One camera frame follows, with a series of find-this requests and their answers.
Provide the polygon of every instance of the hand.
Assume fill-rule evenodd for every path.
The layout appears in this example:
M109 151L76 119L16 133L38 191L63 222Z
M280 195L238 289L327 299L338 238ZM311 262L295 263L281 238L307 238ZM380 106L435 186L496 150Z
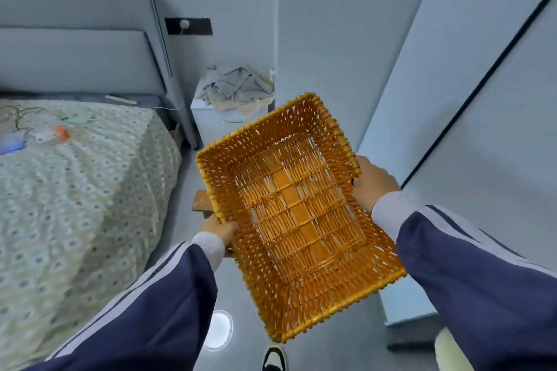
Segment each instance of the hand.
M240 225L237 222L226 222L221 224L216 215L212 214L203 223L203 229L201 232L210 232L216 234L222 243L225 244L225 248L230 245L232 239L234 239L234 234L238 231Z
M361 169L360 178L354 178L354 197L358 204L367 212L385 194L400 191L400 186L394 176L389 175L385 169L377 167L364 156L356 156Z

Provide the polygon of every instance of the wicker basket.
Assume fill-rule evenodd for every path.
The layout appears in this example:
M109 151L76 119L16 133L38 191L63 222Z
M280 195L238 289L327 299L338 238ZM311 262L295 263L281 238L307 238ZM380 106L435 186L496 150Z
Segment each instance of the wicker basket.
M360 172L337 122L305 94L199 151L236 262L270 338L285 342L406 272L352 196Z

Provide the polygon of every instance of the upholstered headboard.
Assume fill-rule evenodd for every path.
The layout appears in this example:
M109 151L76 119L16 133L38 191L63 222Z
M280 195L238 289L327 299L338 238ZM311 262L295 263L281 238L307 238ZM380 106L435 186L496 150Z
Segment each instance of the upholstered headboard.
M161 0L0 0L0 90L153 94L197 141Z

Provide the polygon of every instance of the black and white sneaker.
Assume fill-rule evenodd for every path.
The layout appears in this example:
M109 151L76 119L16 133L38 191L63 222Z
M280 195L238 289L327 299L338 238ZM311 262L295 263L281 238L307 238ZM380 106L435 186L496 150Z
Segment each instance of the black and white sneaker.
M263 371L287 371L284 352L278 346L271 346L267 349L263 359Z

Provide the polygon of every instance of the wall socket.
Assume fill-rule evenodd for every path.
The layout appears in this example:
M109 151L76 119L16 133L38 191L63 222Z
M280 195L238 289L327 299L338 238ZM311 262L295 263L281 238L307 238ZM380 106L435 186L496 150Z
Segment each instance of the wall socket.
M189 27L182 28L181 21L188 21ZM168 35L213 35L209 18L165 18Z

